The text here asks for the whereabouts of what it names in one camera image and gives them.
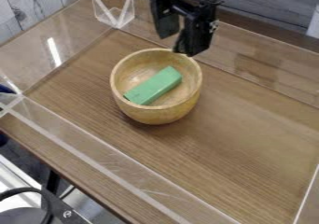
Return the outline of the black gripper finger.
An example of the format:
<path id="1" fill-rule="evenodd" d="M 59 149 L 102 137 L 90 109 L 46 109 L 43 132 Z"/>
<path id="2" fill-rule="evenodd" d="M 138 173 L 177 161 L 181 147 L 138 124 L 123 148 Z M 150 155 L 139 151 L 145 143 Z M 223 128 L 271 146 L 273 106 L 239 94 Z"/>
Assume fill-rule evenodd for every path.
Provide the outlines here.
<path id="1" fill-rule="evenodd" d="M 179 32 L 179 14 L 170 0 L 151 0 L 151 13 L 161 39 Z"/>
<path id="2" fill-rule="evenodd" d="M 217 11 L 209 9 L 189 14 L 185 18 L 185 27 L 174 46 L 175 53 L 194 57 L 211 46 L 214 33 L 218 27 Z"/>

